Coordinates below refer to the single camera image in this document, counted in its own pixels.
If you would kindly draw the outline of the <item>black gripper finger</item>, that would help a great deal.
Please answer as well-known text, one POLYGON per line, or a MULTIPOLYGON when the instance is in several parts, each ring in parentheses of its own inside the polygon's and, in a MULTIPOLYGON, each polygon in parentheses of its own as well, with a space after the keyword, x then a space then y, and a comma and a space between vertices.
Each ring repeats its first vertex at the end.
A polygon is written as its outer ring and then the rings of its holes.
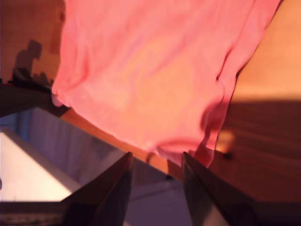
POLYGON ((63 226, 122 226, 132 181, 132 153, 63 200, 63 226))
POLYGON ((183 187, 194 226, 237 226, 239 194, 187 152, 182 154, 183 187))

